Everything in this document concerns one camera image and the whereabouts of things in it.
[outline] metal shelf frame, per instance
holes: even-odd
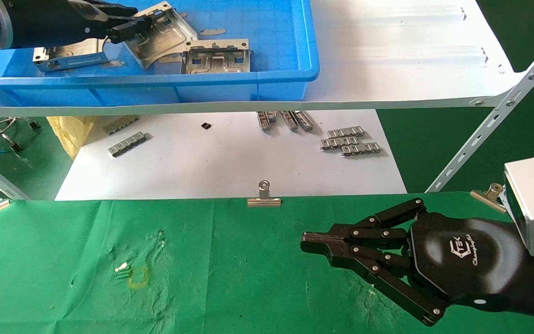
[[[411,27],[407,30],[403,30],[403,33],[406,33],[405,36],[409,35],[409,30],[413,29],[424,29],[426,32],[436,31],[432,28],[422,28],[418,25],[417,20],[421,19],[421,15],[418,16],[418,13],[403,13],[399,16],[393,10],[390,10],[389,7],[379,8],[377,15],[366,15],[366,21],[362,22],[361,26],[356,26],[354,21],[353,23],[346,23],[343,20],[343,15],[349,15],[352,18],[352,15],[359,15],[361,10],[364,8],[358,8],[362,3],[370,3],[369,6],[372,6],[376,2],[374,0],[344,0],[343,4],[337,3],[335,8],[329,8],[328,4],[330,2],[323,2],[322,0],[313,0],[313,12],[314,12],[314,22],[315,28],[317,30],[318,44],[319,46],[325,45],[324,51],[322,52],[321,62],[322,62],[322,72],[320,80],[309,84],[307,89],[307,98],[305,101],[299,102],[205,102],[205,103],[180,103],[180,104],[161,104],[161,105],[143,105],[143,106],[117,106],[117,107],[0,107],[0,116],[120,116],[120,115],[132,115],[132,114],[171,114],[171,113],[193,113],[193,112],[244,112],[244,111],[261,111],[261,110],[328,110],[328,109],[401,109],[401,108],[446,108],[446,107],[460,107],[460,106],[470,106],[470,107],[487,107],[493,106],[493,110],[489,113],[487,118],[475,132],[469,137],[469,139],[464,143],[464,145],[456,152],[454,157],[447,163],[446,167],[441,171],[438,177],[433,180],[426,192],[433,193],[439,192],[442,188],[451,180],[451,178],[458,172],[464,163],[477,151],[477,149],[483,144],[485,140],[496,130],[498,126],[506,119],[508,115],[521,103],[524,97],[534,88],[534,61],[528,69],[521,73],[515,73],[512,71],[510,64],[507,61],[506,55],[504,55],[499,43],[487,22],[481,13],[481,10],[474,1],[462,0],[462,11],[466,13],[466,18],[471,22],[468,23],[468,32],[475,32],[478,34],[487,34],[488,37],[485,38],[485,44],[483,44],[483,54],[488,55],[487,64],[481,66],[481,70],[476,68],[477,65],[472,66],[471,71],[476,71],[476,74],[479,74],[482,79],[473,79],[468,77],[469,86],[465,89],[465,93],[459,95],[450,95],[449,98],[441,98],[445,93],[438,93],[433,91],[434,89],[439,89],[438,84],[432,84],[430,87],[424,87],[423,97],[433,96],[430,99],[417,99],[412,98],[412,95],[402,98],[397,95],[397,93],[389,93],[389,99],[385,101],[377,101],[375,98],[380,97],[381,95],[368,95],[367,97],[362,97],[362,94],[368,90],[375,89],[372,87],[372,82],[368,82],[369,86],[359,87],[360,81],[352,82],[352,80],[357,80],[362,74],[363,71],[366,71],[370,76],[369,80],[376,78],[378,74],[373,74],[372,69],[377,68],[377,66],[382,66],[384,69],[389,69],[385,67],[384,64],[380,64],[379,53],[383,52],[383,57],[385,61],[388,60],[388,56],[392,56],[394,49],[393,46],[383,45],[375,48],[368,48],[365,44],[362,43],[360,35],[356,36],[359,32],[364,34],[365,32],[372,32],[369,29],[377,27],[378,21],[385,19],[384,25],[389,30],[384,30],[386,32],[397,32],[399,28],[406,28],[406,23],[412,24]],[[347,9],[352,8],[355,13],[347,13]],[[445,15],[446,19],[454,19],[461,16],[461,13],[458,11],[453,11],[451,8],[445,6],[428,6],[426,7],[429,10],[439,11],[442,15]],[[442,30],[445,26],[436,27],[437,30]],[[354,68],[348,68],[347,63],[352,63],[352,59],[338,59],[340,51],[338,48],[333,46],[334,43],[337,43],[337,40],[347,40],[353,38],[353,43],[358,45],[352,45],[351,41],[349,44],[340,45],[343,49],[341,52],[344,57],[356,57],[355,59],[365,59],[362,63],[358,65],[361,66],[358,71]],[[386,40],[385,36],[380,38],[379,43],[382,40]],[[440,48],[442,52],[453,52],[454,49]],[[405,52],[405,49],[399,49],[399,53]],[[469,59],[471,57],[475,58],[478,55],[476,53],[466,54],[466,55],[457,55],[456,57],[466,57]],[[413,54],[407,54],[405,57],[398,56],[392,57],[395,62],[400,64],[411,64],[413,61],[420,61],[419,58],[414,60]],[[428,80],[428,77],[432,74],[438,74],[444,72],[449,72],[443,68],[442,64],[437,62],[431,62],[429,68],[421,68],[422,64],[417,63],[416,70],[423,70],[420,73],[425,73],[426,77],[421,78],[417,77],[420,74],[417,71],[413,71],[413,66],[403,67],[409,74],[416,76],[418,80]],[[501,68],[502,76],[497,75],[494,70]],[[462,74],[468,71],[469,68],[466,68],[464,71],[461,69],[456,69],[455,72],[452,72],[452,76],[457,74]],[[398,70],[394,69],[388,73],[382,72],[380,76],[396,76]],[[332,82],[332,79],[335,78],[335,75],[339,75],[340,78]],[[484,78],[491,78],[491,83],[488,84],[484,82]],[[392,89],[392,86],[389,86],[390,81],[384,82],[383,85],[385,89]],[[475,83],[481,83],[484,85],[484,89],[471,89],[475,86]],[[417,87],[417,80],[411,81],[409,84],[411,87]],[[426,93],[427,90],[432,90],[432,93]],[[492,92],[491,95],[479,95],[480,92]],[[11,199],[27,199],[28,197],[23,194],[18,188],[13,186],[8,180],[6,180],[0,174],[0,190],[8,195]]]

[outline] metal connector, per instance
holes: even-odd
[[[284,121],[290,130],[295,131],[298,129],[298,122],[296,121],[293,112],[285,110],[281,112],[281,115],[284,117]]]
[[[258,111],[257,119],[259,120],[259,125],[261,126],[261,130],[267,131],[271,129],[271,122],[269,122],[269,116],[267,115],[267,112]]]
[[[500,205],[500,203],[497,201],[498,195],[500,195],[503,191],[504,187],[502,184],[492,183],[485,193],[478,192],[477,190],[471,190],[471,196],[500,213],[506,213],[506,207]]]
[[[147,141],[150,138],[151,136],[149,134],[144,135],[144,133],[138,132],[135,135],[132,135],[131,137],[112,146],[112,148],[109,148],[108,151],[113,157],[116,158],[117,156],[124,154],[128,150],[133,149],[135,146],[138,146],[139,144]]]
[[[350,127],[350,128],[343,128],[343,129],[336,129],[327,131],[327,135],[329,138],[341,138],[341,137],[350,137],[350,136],[356,136],[361,137],[365,135],[364,129],[362,127]]]
[[[247,199],[248,207],[280,207],[281,199],[272,199],[269,197],[269,181],[262,180],[259,182],[259,198]]]
[[[144,70],[161,57],[182,53],[187,42],[197,40],[197,32],[166,1],[144,9],[134,17],[150,17],[153,21],[149,31],[125,41],[127,49]]]
[[[356,137],[345,137],[345,138],[329,138],[329,139],[322,139],[320,141],[320,149],[321,150],[333,150],[335,148],[341,148],[341,146],[345,145],[356,145],[359,144],[358,138]]]
[[[276,111],[268,111],[267,112],[267,119],[271,123],[275,123],[277,121],[277,112]]]
[[[302,127],[304,131],[312,131],[314,123],[303,110],[297,110],[294,112],[298,125]]]
[[[125,129],[132,123],[135,123],[139,119],[139,116],[134,115],[123,116],[108,125],[104,125],[104,127],[102,127],[102,130],[104,130],[106,135],[114,135],[115,133],[121,131],[122,129]]]
[[[341,151],[343,156],[379,154],[380,146],[376,142],[367,142],[366,144],[341,146]]]

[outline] robotic arm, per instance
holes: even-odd
[[[101,0],[0,0],[0,49],[71,45],[89,38],[120,43],[150,29],[137,8]]]
[[[408,231],[396,228],[413,218]],[[534,315],[534,257],[514,224],[448,218],[412,199],[357,224],[305,232],[301,249],[353,270],[428,326],[454,304]]]

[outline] green table cover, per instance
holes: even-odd
[[[461,306],[427,328],[299,249],[303,231],[415,196],[455,218],[508,218],[467,193],[297,197],[281,208],[15,201],[0,212],[0,334],[534,333],[534,317]],[[123,263],[131,277],[115,271]]]

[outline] blue tray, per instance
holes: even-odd
[[[145,9],[160,0],[118,0]],[[0,106],[120,106],[212,101],[294,101],[318,77],[318,51],[309,0],[172,0],[199,39],[249,39],[251,72],[179,74],[180,63],[143,70],[124,44],[106,44],[100,65],[42,73],[32,49],[0,51]]]

